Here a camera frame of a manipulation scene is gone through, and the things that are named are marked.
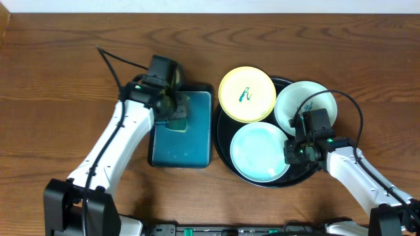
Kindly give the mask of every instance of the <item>white bowl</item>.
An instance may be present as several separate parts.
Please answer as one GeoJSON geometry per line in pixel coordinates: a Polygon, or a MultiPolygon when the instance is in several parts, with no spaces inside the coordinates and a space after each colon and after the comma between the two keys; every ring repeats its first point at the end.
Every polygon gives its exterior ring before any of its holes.
{"type": "Polygon", "coordinates": [[[289,168],[284,161],[287,136],[278,127],[256,122],[235,133],[230,143],[232,162],[243,176],[255,182],[277,180],[289,168]]]}
{"type": "MultiPolygon", "coordinates": [[[[300,81],[285,87],[277,96],[276,105],[274,106],[274,115],[280,127],[288,134],[294,136],[295,128],[290,127],[289,120],[293,118],[297,108],[305,99],[324,90],[327,90],[324,86],[310,81],[300,81]]],[[[329,122],[332,126],[337,118],[337,103],[334,96],[329,92],[311,98],[302,107],[299,114],[304,111],[321,108],[326,108],[328,111],[329,122]]]]}

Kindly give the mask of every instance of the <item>black tray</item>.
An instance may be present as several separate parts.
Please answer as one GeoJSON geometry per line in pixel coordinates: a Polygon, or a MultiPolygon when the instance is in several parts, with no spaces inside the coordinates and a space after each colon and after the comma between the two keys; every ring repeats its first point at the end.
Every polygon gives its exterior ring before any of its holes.
{"type": "MultiPolygon", "coordinates": [[[[271,80],[274,83],[276,88],[276,94],[279,94],[281,90],[283,90],[286,86],[293,83],[288,79],[280,78],[280,77],[272,77],[271,80]]],[[[274,116],[274,111],[268,115],[262,122],[267,122],[273,125],[276,125],[280,128],[277,124],[276,117],[274,116]]],[[[215,144],[216,151],[219,154],[220,158],[222,159],[223,163],[237,176],[239,176],[242,180],[254,184],[256,186],[261,187],[269,187],[269,188],[280,188],[280,187],[289,187],[298,184],[309,177],[311,177],[317,170],[315,165],[291,165],[287,172],[277,180],[260,183],[255,182],[252,180],[247,179],[242,174],[236,170],[235,166],[232,163],[232,159],[230,157],[230,143],[235,135],[235,133],[242,128],[242,126],[246,125],[245,123],[241,123],[238,121],[233,120],[230,118],[221,108],[221,105],[217,105],[212,122],[212,137],[213,143],[215,144]]],[[[284,132],[289,139],[294,139],[295,137],[284,132]]]]}

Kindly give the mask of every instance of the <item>bowl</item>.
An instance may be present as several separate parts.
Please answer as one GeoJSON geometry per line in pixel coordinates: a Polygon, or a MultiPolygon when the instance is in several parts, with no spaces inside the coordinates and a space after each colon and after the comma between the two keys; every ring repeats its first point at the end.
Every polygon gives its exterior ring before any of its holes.
{"type": "MultiPolygon", "coordinates": [[[[285,87],[277,96],[276,105],[274,106],[274,115],[280,127],[288,134],[294,136],[295,128],[290,127],[289,120],[293,118],[297,108],[305,99],[324,90],[327,90],[324,86],[311,81],[299,81],[285,87]]],[[[334,96],[329,92],[311,98],[302,107],[299,114],[304,111],[321,108],[326,108],[328,111],[329,122],[332,126],[337,118],[337,103],[334,96]]]]}

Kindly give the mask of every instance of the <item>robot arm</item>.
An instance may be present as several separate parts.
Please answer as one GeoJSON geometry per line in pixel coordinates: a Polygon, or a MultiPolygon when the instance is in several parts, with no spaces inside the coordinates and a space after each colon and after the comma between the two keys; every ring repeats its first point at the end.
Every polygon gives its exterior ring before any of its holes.
{"type": "MultiPolygon", "coordinates": [[[[379,182],[387,189],[391,188],[414,211],[418,209],[418,201],[391,184],[366,160],[360,149],[357,149],[360,159],[356,161],[353,142],[348,138],[335,137],[326,109],[304,112],[291,124],[296,129],[296,139],[285,141],[286,163],[316,163],[319,170],[323,169],[338,179],[370,217],[369,235],[402,235],[402,229],[417,231],[411,215],[401,202],[391,196],[379,182]]],[[[341,235],[368,234],[367,229],[344,222],[327,226],[327,232],[341,235]]]]}
{"type": "MultiPolygon", "coordinates": [[[[111,194],[112,197],[115,197],[119,179],[137,147],[137,144],[154,125],[153,108],[148,109],[144,107],[143,103],[132,100],[126,100],[124,102],[126,112],[123,126],[99,161],[95,170],[95,175],[92,177],[90,184],[91,190],[95,190],[97,187],[103,187],[105,193],[111,194]]],[[[115,105],[111,121],[90,154],[88,154],[78,168],[68,176],[68,179],[73,180],[73,185],[79,187],[85,186],[89,168],[92,166],[99,151],[105,145],[121,118],[121,103],[122,102],[119,101],[115,105]]]]}
{"type": "Polygon", "coordinates": [[[115,105],[111,121],[90,154],[66,181],[52,179],[46,186],[44,191],[46,236],[83,234],[82,211],[76,204],[81,202],[86,193],[85,207],[89,209],[86,211],[86,222],[89,236],[140,235],[142,223],[120,216],[113,197],[131,155],[155,122],[167,123],[186,118],[187,99],[182,93],[176,93],[184,81],[184,72],[179,64],[155,55],[147,75],[138,75],[121,88],[119,102],[115,105]],[[124,115],[123,124],[117,130],[122,115],[124,115]],[[114,138],[110,139],[114,132],[116,132],[114,138]],[[99,153],[108,142],[108,147],[98,159],[99,153]],[[96,168],[91,168],[97,159],[96,168]],[[89,189],[85,191],[90,171],[93,175],[89,189]]]}
{"type": "MultiPolygon", "coordinates": [[[[395,193],[403,198],[407,204],[410,204],[410,199],[413,197],[391,184],[366,160],[366,158],[364,158],[360,149],[358,149],[358,156],[363,159],[364,164],[382,181],[382,183],[387,187],[392,187],[395,193]]],[[[400,202],[389,195],[389,193],[387,193],[361,168],[359,164],[356,163],[353,156],[353,147],[351,146],[340,147],[327,154],[327,171],[348,189],[367,215],[370,215],[371,209],[379,207],[379,205],[382,204],[391,207],[401,205],[400,202]]]]}

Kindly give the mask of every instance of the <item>wood grain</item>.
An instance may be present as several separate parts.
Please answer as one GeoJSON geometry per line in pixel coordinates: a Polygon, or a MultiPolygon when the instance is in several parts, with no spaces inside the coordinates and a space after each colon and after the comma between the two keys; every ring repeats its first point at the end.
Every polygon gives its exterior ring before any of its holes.
{"type": "Polygon", "coordinates": [[[10,12],[6,9],[5,6],[3,6],[3,4],[0,3],[0,46],[1,42],[3,42],[3,38],[6,35],[6,28],[9,24],[10,17],[10,12]]]}
{"type": "MultiPolygon", "coordinates": [[[[189,81],[217,88],[257,66],[349,93],[364,112],[360,147],[393,184],[420,198],[420,17],[351,14],[13,14],[0,50],[0,235],[42,235],[43,189],[65,179],[108,124],[117,89],[95,49],[148,65],[180,62],[189,81]]],[[[114,62],[123,83],[142,73],[114,62]]],[[[355,137],[356,110],[337,97],[338,134],[355,137]]],[[[368,217],[319,172],[287,189],[234,176],[213,149],[205,169],[152,168],[141,142],[117,191],[122,214],[147,222],[284,224],[368,217]]]]}

